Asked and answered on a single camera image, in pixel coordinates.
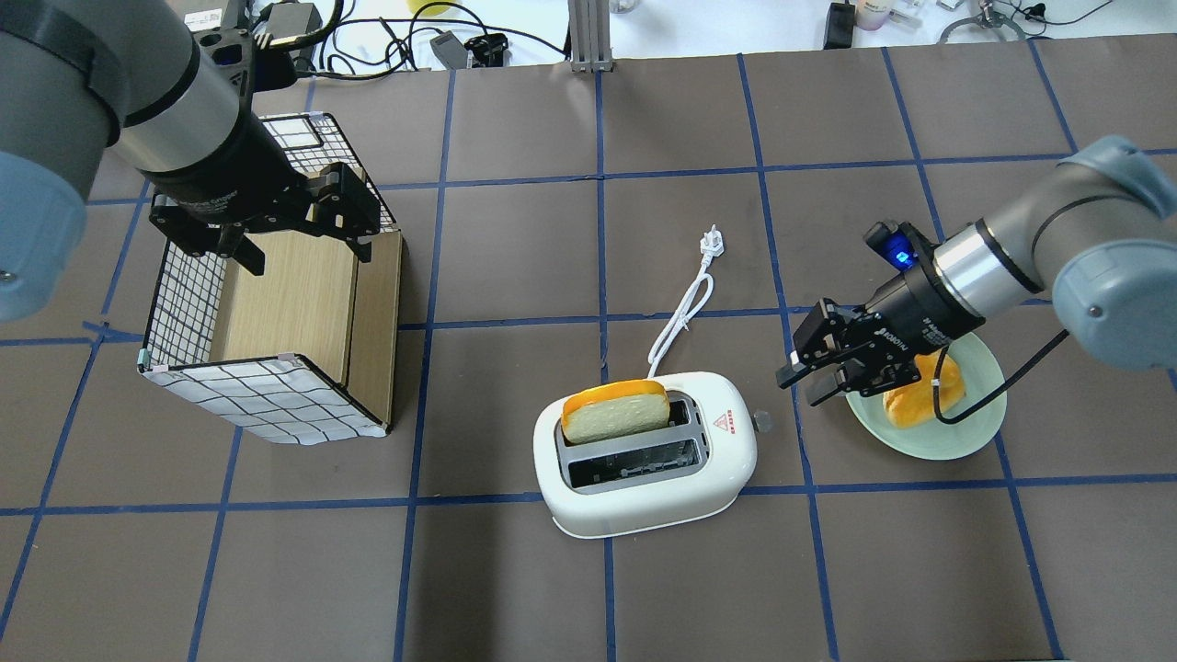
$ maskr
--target white power cord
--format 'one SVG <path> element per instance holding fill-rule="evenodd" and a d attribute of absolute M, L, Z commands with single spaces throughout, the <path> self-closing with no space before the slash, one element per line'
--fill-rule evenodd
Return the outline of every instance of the white power cord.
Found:
<path fill-rule="evenodd" d="M 686 324 L 691 322 L 694 313 L 703 310 L 706 305 L 707 299 L 711 298 L 711 291 L 714 290 L 716 282 L 707 273 L 707 267 L 711 266 L 711 260 L 724 254 L 724 236 L 716 230 L 712 225 L 711 230 L 703 233 L 703 239 L 699 239 L 699 252 L 703 253 L 703 260 L 699 265 L 699 273 L 694 277 L 694 282 L 691 286 L 686 289 L 686 293 L 683 294 L 683 300 L 678 303 L 678 309 L 671 315 L 670 322 L 663 327 L 661 333 L 658 335 L 658 339 L 654 340 L 654 345 L 650 347 L 650 353 L 646 356 L 646 362 L 650 364 L 650 373 L 646 375 L 646 379 L 650 379 L 658 372 L 658 364 L 661 363 L 666 351 L 674 343 L 674 338 L 678 336 L 679 331 L 686 329 Z M 707 289 L 703 292 L 703 298 L 699 303 L 691 304 L 694 302 L 694 297 L 699 293 L 699 286 L 704 283 L 707 284 Z"/>

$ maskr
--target robotic arm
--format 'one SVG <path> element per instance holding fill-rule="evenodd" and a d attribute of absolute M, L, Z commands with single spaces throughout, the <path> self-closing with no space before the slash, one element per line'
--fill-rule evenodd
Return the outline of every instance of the robotic arm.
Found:
<path fill-rule="evenodd" d="M 250 110 L 255 88 L 294 82 L 281 51 L 305 44 L 286 41 L 193 35 L 164 0 L 0 2 L 0 322 L 48 302 L 106 146 L 155 184 L 151 221 L 189 254 L 260 274 L 246 233 L 297 230 L 371 259 L 379 201 L 363 174 L 293 170 Z"/>
<path fill-rule="evenodd" d="M 834 366 L 807 391 L 873 396 L 919 380 L 927 355 L 1053 290 L 1055 312 L 1083 347 L 1129 370 L 1177 366 L 1177 186 L 1124 138 L 1059 161 L 1020 198 L 933 245 L 910 224 L 876 224 L 866 244 L 899 274 L 857 307 L 823 299 L 793 333 L 786 389 Z"/>

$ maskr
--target red warning label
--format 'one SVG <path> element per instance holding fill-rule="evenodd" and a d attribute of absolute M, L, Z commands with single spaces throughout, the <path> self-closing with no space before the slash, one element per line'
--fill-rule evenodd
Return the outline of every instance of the red warning label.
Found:
<path fill-rule="evenodd" d="M 716 428 L 719 428 L 724 432 L 736 433 L 736 416 L 732 415 L 732 410 L 727 410 L 726 413 L 716 418 Z"/>

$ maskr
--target yellow cup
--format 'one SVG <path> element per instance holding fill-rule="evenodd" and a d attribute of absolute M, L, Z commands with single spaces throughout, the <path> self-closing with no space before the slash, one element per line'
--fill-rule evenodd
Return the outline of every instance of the yellow cup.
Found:
<path fill-rule="evenodd" d="M 405 4 L 408 5 L 408 13 L 413 14 L 413 15 L 417 15 L 417 12 L 421 7 L 424 7 L 425 5 L 428 5 L 433 0 L 405 0 Z M 424 12 L 421 12 L 421 15 L 423 16 L 435 16 L 438 14 L 445 13 L 445 11 L 448 9 L 448 8 L 450 7 L 447 7 L 445 5 L 438 5 L 437 7 L 430 7 L 428 9 L 425 9 Z"/>

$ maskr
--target yellow bread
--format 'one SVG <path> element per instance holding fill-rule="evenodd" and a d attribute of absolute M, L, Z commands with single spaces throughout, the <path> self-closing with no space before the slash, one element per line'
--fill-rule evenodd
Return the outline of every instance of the yellow bread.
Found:
<path fill-rule="evenodd" d="M 670 424 L 666 389 L 652 379 L 614 382 L 564 402 L 560 425 L 570 444 L 657 430 Z"/>
<path fill-rule="evenodd" d="M 919 382 L 883 393 L 883 409 L 887 421 L 896 428 L 913 428 L 936 418 L 936 410 L 932 408 L 932 376 L 936 375 L 937 358 L 939 352 L 917 356 L 916 368 L 922 377 Z M 944 357 L 944 366 L 940 369 L 940 411 L 947 411 L 963 397 L 960 366 L 952 357 Z"/>

